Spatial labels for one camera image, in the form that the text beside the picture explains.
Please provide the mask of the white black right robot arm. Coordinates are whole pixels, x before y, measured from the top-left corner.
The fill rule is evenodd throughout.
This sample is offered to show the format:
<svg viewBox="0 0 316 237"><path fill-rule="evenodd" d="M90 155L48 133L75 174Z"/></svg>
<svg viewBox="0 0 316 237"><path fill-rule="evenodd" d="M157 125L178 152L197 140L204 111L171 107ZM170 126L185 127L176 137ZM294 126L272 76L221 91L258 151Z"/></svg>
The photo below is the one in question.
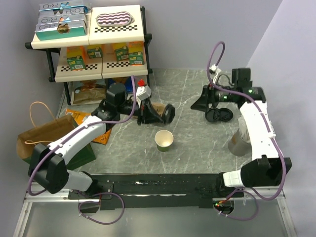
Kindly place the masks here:
<svg viewBox="0 0 316 237"><path fill-rule="evenodd" d="M221 70L216 65L212 65L209 72L214 78L203 87L201 96L191 105L191 109L204 112L209 122L230 121L233 113L226 108L218 109L217 105L221 102L237 104L252 149L252 161L240 170L223 173L222 181L215 186L216 193L226 197L233 187L282 186L292 162L283 156L276 143L263 89L253 87L249 68L233 70L231 87L217 84Z"/></svg>

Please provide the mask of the green paper coffee cup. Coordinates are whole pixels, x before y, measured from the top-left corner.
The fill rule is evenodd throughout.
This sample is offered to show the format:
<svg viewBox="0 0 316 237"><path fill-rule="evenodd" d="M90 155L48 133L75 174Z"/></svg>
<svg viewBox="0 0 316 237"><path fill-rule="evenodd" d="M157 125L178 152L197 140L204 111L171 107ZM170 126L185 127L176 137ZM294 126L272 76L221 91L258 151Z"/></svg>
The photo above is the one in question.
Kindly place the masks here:
<svg viewBox="0 0 316 237"><path fill-rule="evenodd" d="M160 152L168 151L173 141L173 134L168 130L160 130L155 135L155 144Z"/></svg>

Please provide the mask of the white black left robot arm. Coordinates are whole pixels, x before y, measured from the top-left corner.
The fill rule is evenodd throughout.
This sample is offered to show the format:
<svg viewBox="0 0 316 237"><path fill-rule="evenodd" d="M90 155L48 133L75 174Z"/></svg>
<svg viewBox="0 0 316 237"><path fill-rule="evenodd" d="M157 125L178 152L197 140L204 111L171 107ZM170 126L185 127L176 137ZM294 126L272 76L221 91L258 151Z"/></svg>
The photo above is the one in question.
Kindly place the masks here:
<svg viewBox="0 0 316 237"><path fill-rule="evenodd" d="M137 117L138 124L169 123L174 108L167 105L162 114L153 107L151 89L145 85L133 87L133 99L128 100L125 86L110 86L98 108L78 127L49 145L37 144L29 166L29 181L37 182L45 191L55 194L63 188L78 190L85 198L96 196L97 181L85 172L67 169L67 164L86 145L121 123L120 115Z"/></svg>

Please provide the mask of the black plastic cup lid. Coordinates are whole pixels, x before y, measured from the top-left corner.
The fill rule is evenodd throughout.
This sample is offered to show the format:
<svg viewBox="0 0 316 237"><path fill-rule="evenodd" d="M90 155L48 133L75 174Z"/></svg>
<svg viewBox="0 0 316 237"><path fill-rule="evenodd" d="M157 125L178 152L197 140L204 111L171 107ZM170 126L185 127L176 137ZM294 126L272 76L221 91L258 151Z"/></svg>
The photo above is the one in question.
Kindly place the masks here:
<svg viewBox="0 0 316 237"><path fill-rule="evenodd" d="M175 117L175 107L171 104L167 104L163 110L161 118L164 124L170 124Z"/></svg>

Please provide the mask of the brown cardboard cup carrier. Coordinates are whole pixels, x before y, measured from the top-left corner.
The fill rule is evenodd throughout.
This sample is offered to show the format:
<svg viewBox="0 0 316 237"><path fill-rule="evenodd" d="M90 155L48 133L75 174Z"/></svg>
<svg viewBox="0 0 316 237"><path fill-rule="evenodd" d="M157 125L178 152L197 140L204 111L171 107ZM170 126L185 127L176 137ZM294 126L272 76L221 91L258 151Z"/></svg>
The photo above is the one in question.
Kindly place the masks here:
<svg viewBox="0 0 316 237"><path fill-rule="evenodd" d="M153 108L155 109L155 111L156 111L160 116L162 116L163 111L164 111L164 109L165 109L165 104L158 103L158 102L154 102L154 103L152 103L152 106L153 106Z"/></svg>

